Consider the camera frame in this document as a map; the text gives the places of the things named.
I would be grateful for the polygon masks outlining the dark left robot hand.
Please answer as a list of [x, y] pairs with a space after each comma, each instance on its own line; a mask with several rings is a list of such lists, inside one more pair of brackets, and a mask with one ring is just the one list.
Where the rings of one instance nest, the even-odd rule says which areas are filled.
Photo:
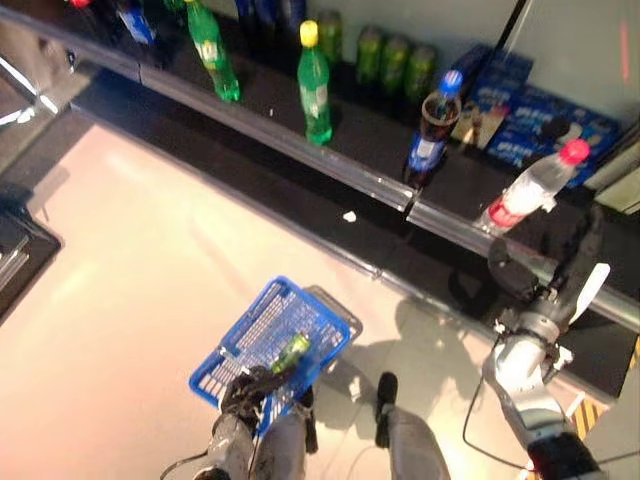
[[249, 427], [255, 428], [265, 398], [284, 386], [295, 370], [294, 366], [289, 366], [274, 372], [263, 366], [255, 366], [248, 373], [241, 373], [226, 388], [221, 412], [236, 416]]

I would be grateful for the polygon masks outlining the dark right robot hand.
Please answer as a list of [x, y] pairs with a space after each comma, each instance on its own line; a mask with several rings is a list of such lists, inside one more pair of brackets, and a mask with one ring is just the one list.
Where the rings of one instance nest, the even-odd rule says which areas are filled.
[[502, 290], [564, 332], [591, 304], [611, 271], [609, 264], [598, 260], [603, 225], [602, 210], [592, 207], [565, 244], [564, 256], [549, 280], [541, 280], [513, 258], [501, 238], [490, 247], [489, 271]]

